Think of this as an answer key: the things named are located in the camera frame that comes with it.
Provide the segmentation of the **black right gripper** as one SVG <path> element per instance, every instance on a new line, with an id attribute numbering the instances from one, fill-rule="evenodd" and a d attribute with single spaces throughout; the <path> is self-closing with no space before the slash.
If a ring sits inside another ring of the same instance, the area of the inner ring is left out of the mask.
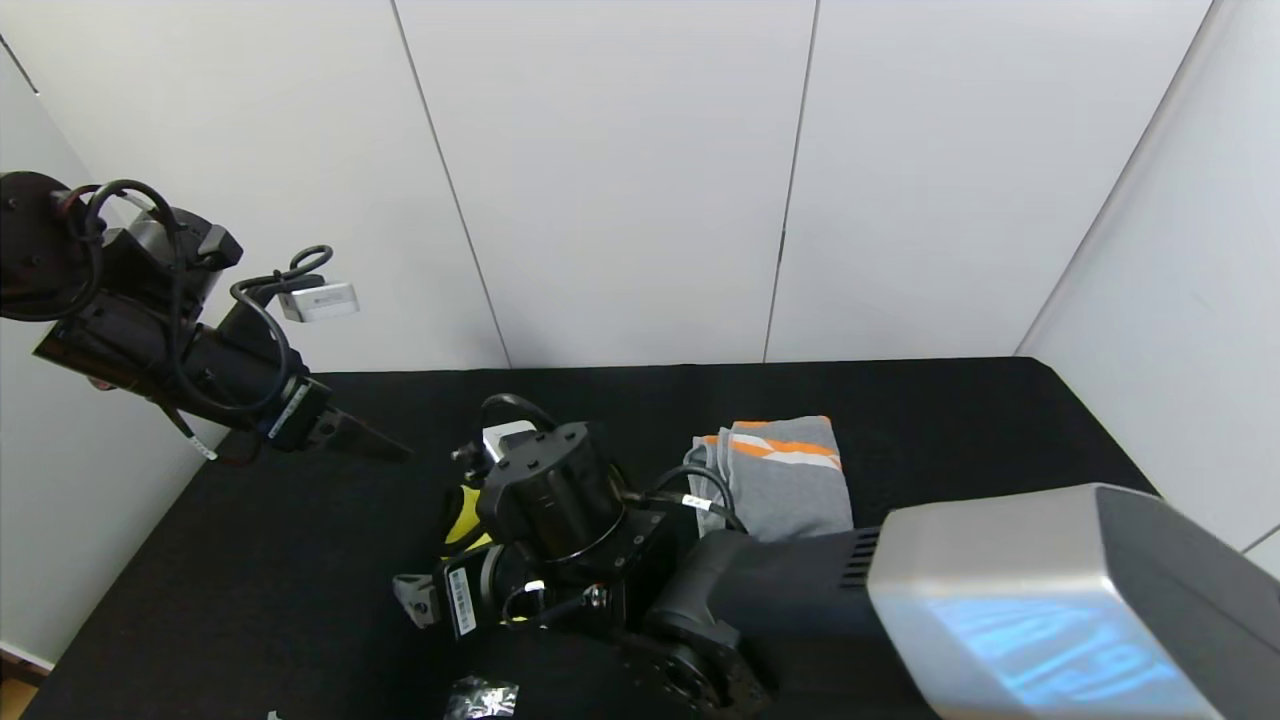
<path id="1" fill-rule="evenodd" d="M 509 597 L 532 579 L 534 573 L 520 551 L 483 544 L 443 559 L 433 575 L 397 574 L 392 588 L 416 628 L 439 623 L 438 591 L 443 618 L 454 638 L 462 641 L 515 619 L 516 602 Z"/>

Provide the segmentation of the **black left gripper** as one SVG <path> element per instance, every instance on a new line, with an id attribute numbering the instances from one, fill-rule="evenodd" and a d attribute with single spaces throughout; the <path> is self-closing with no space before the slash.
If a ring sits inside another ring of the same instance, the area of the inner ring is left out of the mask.
<path id="1" fill-rule="evenodd" d="M 236 430 L 247 430 L 282 452 L 302 448 L 384 462 L 406 462 L 412 450 L 384 436 L 358 418 L 329 406 L 332 391 L 315 380 L 300 354 L 282 360 L 278 343 L 265 329 L 225 332 L 196 325 L 183 352 L 183 369 L 202 398 L 178 389 L 178 409 Z M 253 413 L 225 413 L 211 406 L 257 402 L 276 387 L 278 368 L 288 372 L 271 402 Z"/>

